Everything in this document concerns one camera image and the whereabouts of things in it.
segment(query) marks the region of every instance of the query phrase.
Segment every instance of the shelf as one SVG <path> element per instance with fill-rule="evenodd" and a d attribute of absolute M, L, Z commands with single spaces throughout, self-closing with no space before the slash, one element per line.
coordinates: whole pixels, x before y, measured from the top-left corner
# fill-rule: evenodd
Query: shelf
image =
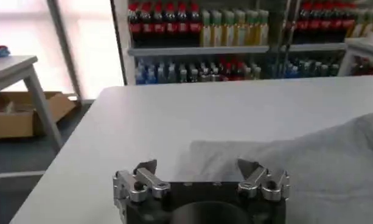
<path fill-rule="evenodd" d="M 269 46 L 129 48 L 128 54 L 135 57 L 161 55 L 252 54 L 265 53 L 268 50 Z"/>
<path fill-rule="evenodd" d="M 339 51 L 345 50 L 345 43 L 320 43 L 320 44 L 292 44 L 290 52 L 303 52 L 303 51 Z"/>

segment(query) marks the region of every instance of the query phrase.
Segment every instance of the gray carpet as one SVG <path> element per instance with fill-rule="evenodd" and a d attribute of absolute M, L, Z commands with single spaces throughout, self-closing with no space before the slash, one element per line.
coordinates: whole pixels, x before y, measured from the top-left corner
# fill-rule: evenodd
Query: gray carpet
<path fill-rule="evenodd" d="M 84 104 L 75 108 L 58 123 L 64 141 L 70 137 L 90 106 Z M 0 173 L 46 170 L 54 158 L 54 151 L 45 136 L 0 140 Z M 0 224 L 9 223 L 39 179 L 0 179 Z"/>

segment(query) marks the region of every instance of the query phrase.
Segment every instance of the gray cloth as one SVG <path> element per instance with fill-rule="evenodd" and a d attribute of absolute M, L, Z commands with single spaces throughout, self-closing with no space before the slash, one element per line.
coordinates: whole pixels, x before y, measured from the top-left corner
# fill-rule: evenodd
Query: gray cloth
<path fill-rule="evenodd" d="M 373 114 L 287 141 L 195 141 L 175 179 L 243 180 L 237 158 L 288 171 L 289 224 L 373 223 Z"/>

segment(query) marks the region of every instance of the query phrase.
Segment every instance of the red bottle cap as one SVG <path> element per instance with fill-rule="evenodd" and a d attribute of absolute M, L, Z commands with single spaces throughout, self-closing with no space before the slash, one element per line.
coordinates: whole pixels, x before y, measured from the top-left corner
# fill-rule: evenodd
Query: red bottle cap
<path fill-rule="evenodd" d="M 137 3 L 133 3 L 133 4 L 130 4 L 128 6 L 128 9 L 131 10 L 131 11 L 136 11 L 137 8 L 138 8 L 138 4 Z"/>
<path fill-rule="evenodd" d="M 324 4 L 324 8 L 325 9 L 333 9 L 333 4 L 331 3 L 331 2 L 326 2 L 325 4 Z"/>
<path fill-rule="evenodd" d="M 310 10 L 312 8 L 312 4 L 307 2 L 302 5 L 302 8 L 305 10 Z"/>
<path fill-rule="evenodd" d="M 186 11 L 186 6 L 185 6 L 185 4 L 183 4 L 183 3 L 180 3 L 179 5 L 178 5 L 178 10 L 179 11 Z"/>
<path fill-rule="evenodd" d="M 157 4 L 155 5 L 155 11 L 156 11 L 156 12 L 161 12 L 161 11 L 162 11 L 162 4 L 157 3 Z"/>
<path fill-rule="evenodd" d="M 173 3 L 167 3 L 166 10 L 167 11 L 174 11 L 174 5 L 173 5 Z"/>
<path fill-rule="evenodd" d="M 313 6 L 314 9 L 316 10 L 322 10 L 322 3 L 316 3 L 314 6 Z"/>
<path fill-rule="evenodd" d="M 198 10 L 199 10 L 198 5 L 196 3 L 192 3 L 192 11 L 198 12 Z"/>

